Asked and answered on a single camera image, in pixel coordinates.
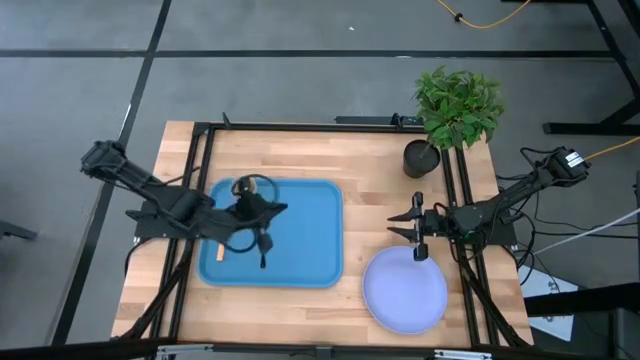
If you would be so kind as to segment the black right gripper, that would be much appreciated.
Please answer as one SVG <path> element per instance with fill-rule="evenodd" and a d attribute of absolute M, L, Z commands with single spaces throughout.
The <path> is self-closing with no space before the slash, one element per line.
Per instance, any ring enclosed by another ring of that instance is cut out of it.
<path fill-rule="evenodd" d="M 390 222 L 409 222 L 414 220 L 413 229 L 388 227 L 388 230 L 406 238 L 415 244 L 413 259 L 421 262 L 429 257 L 428 245 L 424 237 L 447 237 L 448 218 L 446 214 L 440 214 L 437 208 L 423 209 L 424 199 L 422 192 L 415 192 L 412 196 L 412 208 L 406 213 L 388 218 Z"/>

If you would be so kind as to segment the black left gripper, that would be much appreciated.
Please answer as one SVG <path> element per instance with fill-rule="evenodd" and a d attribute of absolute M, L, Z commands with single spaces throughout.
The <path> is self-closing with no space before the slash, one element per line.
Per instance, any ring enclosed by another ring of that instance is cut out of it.
<path fill-rule="evenodd" d="M 273 247 L 271 236 L 267 233 L 270 222 L 269 214 L 279 214 L 286 210 L 286 207 L 288 204 L 267 201 L 257 193 L 240 196 L 237 203 L 229 207 L 229 210 L 240 219 L 242 229 L 249 228 L 253 232 L 254 240 L 251 245 L 245 248 L 225 245 L 225 249 L 234 253 L 246 253 L 257 246 L 261 254 L 269 252 Z"/>

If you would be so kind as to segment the lavender plate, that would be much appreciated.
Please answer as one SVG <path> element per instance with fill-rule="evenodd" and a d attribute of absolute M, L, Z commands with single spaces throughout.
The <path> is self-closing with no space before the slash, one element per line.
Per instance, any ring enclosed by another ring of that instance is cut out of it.
<path fill-rule="evenodd" d="M 440 267 L 432 258 L 416 261 L 408 246 L 385 248 L 373 256 L 363 274 L 362 294 L 375 321 L 400 335 L 433 329 L 448 305 Z"/>

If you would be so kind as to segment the beige ribbed cup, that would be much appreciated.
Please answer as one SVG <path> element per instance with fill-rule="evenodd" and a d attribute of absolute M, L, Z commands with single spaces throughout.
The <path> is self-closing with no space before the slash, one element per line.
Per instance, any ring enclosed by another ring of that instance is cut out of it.
<path fill-rule="evenodd" d="M 245 194 L 255 194 L 257 192 L 257 182 L 251 176 L 243 176 L 238 178 L 231 187 L 234 196 L 240 197 Z"/>

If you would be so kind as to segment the green leafy plant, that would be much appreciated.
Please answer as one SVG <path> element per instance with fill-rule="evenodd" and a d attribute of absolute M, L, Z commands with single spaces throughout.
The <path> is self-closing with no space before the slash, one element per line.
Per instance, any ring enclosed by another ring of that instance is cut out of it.
<path fill-rule="evenodd" d="M 468 70 L 443 66 L 415 81 L 413 98 L 426 140 L 439 150 L 469 148 L 490 141 L 504 113 L 501 84 Z"/>

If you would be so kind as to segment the black aluminium table frame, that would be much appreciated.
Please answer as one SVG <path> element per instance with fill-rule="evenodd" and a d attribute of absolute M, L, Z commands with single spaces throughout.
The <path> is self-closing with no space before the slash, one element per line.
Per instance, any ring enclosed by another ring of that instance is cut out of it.
<path fill-rule="evenodd" d="M 374 346 L 391 349 L 462 348 L 473 337 L 489 343 L 489 327 L 478 300 L 466 302 L 448 242 L 429 238 L 429 252 L 442 270 L 448 305 L 441 321 L 420 335 L 398 335 L 379 325 L 362 295 L 365 267 L 380 250 L 398 245 L 389 218 L 406 211 L 421 191 L 427 203 L 460 199 L 464 175 L 454 154 L 422 180 L 401 169 L 404 146 L 421 130 L 336 124 L 236 124 L 212 135 L 195 136 L 186 121 L 170 121 L 153 143 L 148 163 L 168 180 L 194 159 L 208 167 L 207 184 L 257 172 L 275 177 L 326 178 L 344 198 L 343 273 L 325 289 L 216 287 L 190 270 L 178 339 L 183 343 Z"/>

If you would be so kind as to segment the blue plastic tray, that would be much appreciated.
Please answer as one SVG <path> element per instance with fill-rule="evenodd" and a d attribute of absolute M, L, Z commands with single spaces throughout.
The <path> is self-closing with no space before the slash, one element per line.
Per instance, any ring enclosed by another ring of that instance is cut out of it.
<path fill-rule="evenodd" d="M 254 248 L 238 254 L 220 244 L 200 242 L 196 263 L 202 281 L 212 286 L 328 288 L 343 271 L 343 195 L 326 179 L 276 178 L 257 181 L 265 200 L 277 198 L 288 208 L 271 222 L 274 246 L 261 255 Z"/>

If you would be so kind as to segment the black plant pot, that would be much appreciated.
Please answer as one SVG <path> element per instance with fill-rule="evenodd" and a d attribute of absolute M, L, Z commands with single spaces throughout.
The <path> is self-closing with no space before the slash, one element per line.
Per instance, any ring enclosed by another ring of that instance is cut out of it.
<path fill-rule="evenodd" d="M 403 151 L 403 171 L 411 178 L 421 178 L 438 167 L 439 150 L 425 140 L 409 142 Z"/>

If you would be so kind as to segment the black flat bar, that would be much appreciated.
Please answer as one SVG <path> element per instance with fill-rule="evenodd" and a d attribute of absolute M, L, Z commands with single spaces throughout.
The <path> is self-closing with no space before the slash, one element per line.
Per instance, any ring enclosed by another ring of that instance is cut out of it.
<path fill-rule="evenodd" d="M 401 116 L 403 126 L 422 126 L 423 121 L 415 117 Z M 334 121 L 336 124 L 355 124 L 355 125 L 391 125 L 392 116 L 337 116 Z"/>

